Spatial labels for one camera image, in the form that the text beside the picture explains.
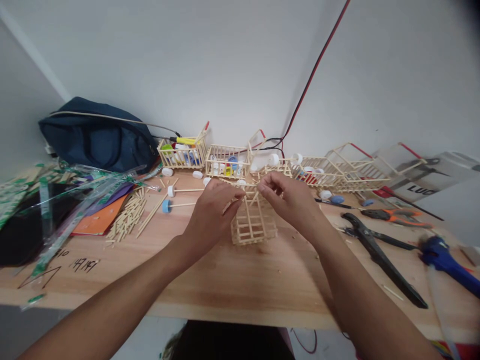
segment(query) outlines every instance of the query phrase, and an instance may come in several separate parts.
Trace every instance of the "glue gun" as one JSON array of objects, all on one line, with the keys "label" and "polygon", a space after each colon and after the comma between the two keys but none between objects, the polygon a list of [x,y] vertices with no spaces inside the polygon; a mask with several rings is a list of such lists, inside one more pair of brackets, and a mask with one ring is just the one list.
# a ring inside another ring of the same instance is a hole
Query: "glue gun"
[{"label": "glue gun", "polygon": [[422,252],[420,259],[425,264],[432,264],[435,266],[435,269],[446,272],[480,299],[480,281],[455,261],[452,255],[450,255],[449,248],[441,237],[432,236],[420,245]]}]

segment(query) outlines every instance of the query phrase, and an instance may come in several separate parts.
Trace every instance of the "dark blue bag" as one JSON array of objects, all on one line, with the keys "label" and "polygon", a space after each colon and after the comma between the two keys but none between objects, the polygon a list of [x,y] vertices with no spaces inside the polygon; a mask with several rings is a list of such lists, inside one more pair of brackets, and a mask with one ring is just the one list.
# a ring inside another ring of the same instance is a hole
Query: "dark blue bag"
[{"label": "dark blue bag", "polygon": [[141,121],[108,104],[74,97],[38,124],[48,144],[70,164],[119,173],[146,165],[138,173],[148,172],[159,153],[147,126],[98,115]]}]

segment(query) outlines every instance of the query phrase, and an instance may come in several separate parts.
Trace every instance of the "hand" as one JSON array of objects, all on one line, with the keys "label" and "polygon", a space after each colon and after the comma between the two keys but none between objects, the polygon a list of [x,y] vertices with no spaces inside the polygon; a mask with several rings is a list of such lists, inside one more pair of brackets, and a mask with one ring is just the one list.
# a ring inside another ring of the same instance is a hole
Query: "hand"
[{"label": "hand", "polygon": [[327,218],[315,202],[308,185],[277,171],[271,171],[258,184],[258,191],[275,212],[307,239],[307,232]]},{"label": "hand", "polygon": [[190,267],[220,239],[230,234],[230,223],[242,204],[239,200],[243,196],[245,191],[226,182],[212,179],[208,183],[196,201],[184,233],[168,244],[175,254],[178,255],[179,252],[182,255],[179,261],[185,261],[186,266]]}]

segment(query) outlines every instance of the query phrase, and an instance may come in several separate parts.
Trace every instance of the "black pliers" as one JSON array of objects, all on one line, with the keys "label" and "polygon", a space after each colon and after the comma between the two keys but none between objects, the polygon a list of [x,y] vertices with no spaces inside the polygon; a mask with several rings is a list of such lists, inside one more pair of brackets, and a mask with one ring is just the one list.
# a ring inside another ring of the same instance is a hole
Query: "black pliers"
[{"label": "black pliers", "polygon": [[358,217],[350,212],[342,214],[342,218],[348,220],[353,225],[354,236],[358,238],[361,244],[365,247],[371,256],[373,262],[377,263],[381,269],[387,274],[387,276],[393,281],[393,283],[401,290],[402,293],[417,307],[422,309],[428,309],[428,304],[420,296],[420,294],[410,285],[407,280],[399,273],[397,268],[390,262],[389,258],[385,255],[382,249],[379,247],[374,237],[380,236],[378,239],[385,241],[388,244],[398,246],[402,249],[413,250],[416,246],[404,243],[393,237],[375,232],[366,227]]}]

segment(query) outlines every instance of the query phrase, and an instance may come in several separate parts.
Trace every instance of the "wooden table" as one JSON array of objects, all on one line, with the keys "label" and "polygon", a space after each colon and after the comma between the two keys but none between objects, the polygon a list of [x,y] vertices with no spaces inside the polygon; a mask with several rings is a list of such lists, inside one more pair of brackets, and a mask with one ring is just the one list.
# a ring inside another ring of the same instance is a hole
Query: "wooden table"
[{"label": "wooden table", "polygon": [[[176,177],[179,177],[177,189],[203,187],[202,181],[192,178],[189,172],[176,171],[170,183]],[[148,201],[144,218],[165,192],[151,190],[146,193]],[[181,192],[172,202],[195,202],[199,195],[199,192]],[[354,199],[353,196],[347,196],[346,204],[356,206],[358,203]],[[345,209],[327,204],[322,204],[321,209],[335,227],[350,225],[340,217]],[[161,250],[174,236],[181,234],[192,210],[190,206],[173,208],[169,214],[159,210],[138,239],[135,239],[137,232],[134,230],[121,243],[116,243],[114,248],[106,247],[102,237],[73,237],[50,263],[45,273],[48,280],[45,286],[47,296],[38,306],[76,308]],[[352,212],[367,227],[405,242],[416,242],[426,233],[422,229],[369,219],[361,216],[357,210]],[[438,224],[429,216],[422,220]],[[148,314],[279,327],[338,329],[330,310],[334,306],[332,295],[313,247],[281,218],[277,219],[277,227],[278,237],[261,244],[234,246],[230,239],[222,240],[174,280]],[[453,247],[451,252],[460,264],[471,267],[456,247],[456,239],[440,226],[436,229]],[[380,267],[370,260],[357,239],[345,234],[342,237],[349,241],[350,249],[379,285],[386,285],[403,296]],[[399,249],[381,241],[378,244],[430,308],[419,309],[405,296],[405,301],[387,292],[388,296],[428,338],[441,339],[427,281],[427,268],[418,259],[418,252]],[[0,303],[24,305],[33,296],[34,291],[26,284],[32,269],[33,265],[30,265],[16,276],[13,276],[14,270],[11,268],[0,270]],[[477,343],[480,339],[480,300],[443,272],[437,272],[437,279],[439,292],[443,295],[442,311],[452,327],[454,340]]]}]

